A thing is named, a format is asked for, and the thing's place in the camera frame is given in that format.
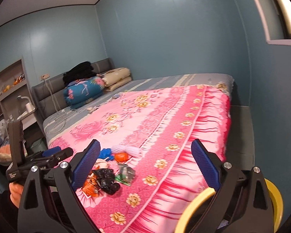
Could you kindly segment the left hand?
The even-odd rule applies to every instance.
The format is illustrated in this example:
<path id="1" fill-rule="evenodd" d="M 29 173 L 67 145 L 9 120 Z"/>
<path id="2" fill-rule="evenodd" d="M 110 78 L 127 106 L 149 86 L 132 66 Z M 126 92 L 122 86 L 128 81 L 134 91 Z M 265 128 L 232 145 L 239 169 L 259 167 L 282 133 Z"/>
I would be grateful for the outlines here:
<path id="1" fill-rule="evenodd" d="M 17 208 L 19 208 L 19 206 L 20 206 L 20 200 L 21 200 L 23 188 L 24 187 L 19 183 L 10 183 L 9 184 L 10 199 L 11 199 L 12 203 Z"/>

